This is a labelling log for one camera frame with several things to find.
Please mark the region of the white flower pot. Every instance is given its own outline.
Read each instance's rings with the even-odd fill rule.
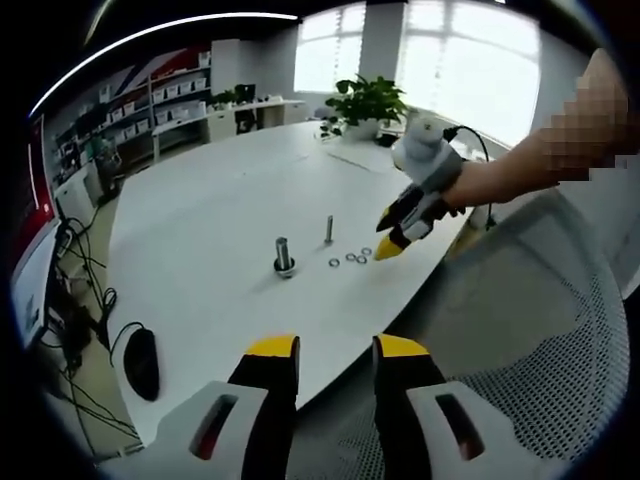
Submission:
[[[348,142],[365,142],[374,140],[378,134],[378,120],[368,118],[367,120],[358,122],[358,126],[347,125],[342,133],[342,138]]]

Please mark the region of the computer mouse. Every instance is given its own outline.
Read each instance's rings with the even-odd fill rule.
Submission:
[[[160,391],[156,337],[148,328],[134,331],[124,349],[124,373],[131,388],[153,402]]]

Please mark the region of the metal bolt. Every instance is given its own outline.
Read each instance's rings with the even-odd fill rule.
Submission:
[[[324,238],[324,243],[327,245],[333,243],[333,215],[327,217],[327,235]]]
[[[291,260],[289,258],[289,248],[287,239],[278,237],[276,239],[276,252],[278,254],[278,266],[281,270],[289,270],[291,268]]]

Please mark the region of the human arm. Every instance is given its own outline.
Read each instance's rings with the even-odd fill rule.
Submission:
[[[561,181],[588,180],[589,169],[613,154],[640,148],[637,113],[611,59],[597,50],[578,81],[575,98],[548,126],[488,164],[465,162],[443,198],[452,208],[506,203]]]

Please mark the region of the bright window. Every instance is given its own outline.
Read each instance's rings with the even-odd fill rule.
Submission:
[[[540,83],[536,23],[469,1],[410,1],[396,81],[405,101],[513,146],[528,135]]]
[[[364,3],[336,8],[304,19],[298,30],[294,90],[331,93],[360,68]]]

